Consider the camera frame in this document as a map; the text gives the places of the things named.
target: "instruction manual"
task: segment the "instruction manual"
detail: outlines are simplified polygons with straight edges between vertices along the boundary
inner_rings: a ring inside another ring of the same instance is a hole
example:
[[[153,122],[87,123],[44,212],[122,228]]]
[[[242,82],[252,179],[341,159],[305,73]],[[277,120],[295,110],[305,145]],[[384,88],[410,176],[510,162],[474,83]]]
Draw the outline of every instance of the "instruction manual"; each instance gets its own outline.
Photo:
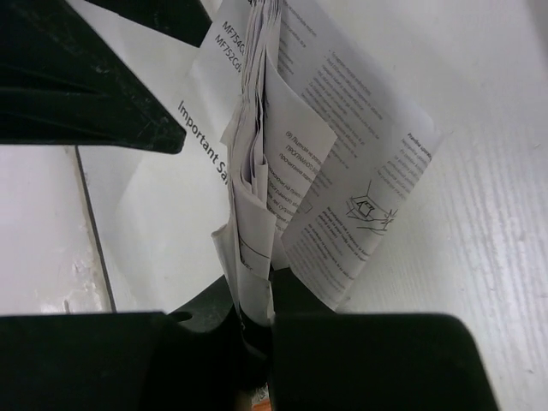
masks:
[[[432,120],[315,0],[224,0],[189,76],[217,94],[213,240],[241,314],[271,322],[271,266],[336,309],[431,162]]]

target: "printed illustration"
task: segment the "printed illustration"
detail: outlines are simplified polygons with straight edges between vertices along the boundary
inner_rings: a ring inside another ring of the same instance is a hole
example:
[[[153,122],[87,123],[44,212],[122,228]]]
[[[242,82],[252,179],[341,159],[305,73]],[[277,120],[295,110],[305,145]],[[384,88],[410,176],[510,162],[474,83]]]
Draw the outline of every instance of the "printed illustration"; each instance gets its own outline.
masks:
[[[369,181],[365,195],[351,197],[347,201],[348,212],[346,215],[359,221],[356,224],[357,229],[368,229],[373,234],[384,235],[390,223],[396,218],[397,210],[386,211],[369,196],[371,183]]]

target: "line drawing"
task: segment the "line drawing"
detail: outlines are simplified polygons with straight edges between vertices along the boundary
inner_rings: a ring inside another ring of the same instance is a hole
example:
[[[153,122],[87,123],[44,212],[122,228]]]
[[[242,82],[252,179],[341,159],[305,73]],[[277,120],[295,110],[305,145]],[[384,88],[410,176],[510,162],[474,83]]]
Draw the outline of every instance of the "line drawing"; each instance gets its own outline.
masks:
[[[378,202],[369,196],[372,180],[369,181],[365,195],[350,197],[346,202],[348,218],[358,220],[355,228],[368,229],[373,234],[384,235],[388,226],[394,221],[397,209],[386,211]]]

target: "white table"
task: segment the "white table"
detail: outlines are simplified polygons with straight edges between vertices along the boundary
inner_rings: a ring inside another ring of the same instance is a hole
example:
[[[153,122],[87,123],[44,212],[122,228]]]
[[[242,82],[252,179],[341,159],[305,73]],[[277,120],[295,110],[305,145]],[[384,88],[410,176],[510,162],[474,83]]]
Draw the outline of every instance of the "white table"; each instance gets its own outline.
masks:
[[[548,3],[322,3],[446,136],[344,308],[454,314],[473,332],[502,409],[545,409]],[[121,305],[182,304],[218,275],[214,255],[196,255],[201,270],[184,272],[191,262],[172,248],[206,235],[165,215],[198,189],[182,182],[177,158],[83,155],[111,281],[127,290]]]

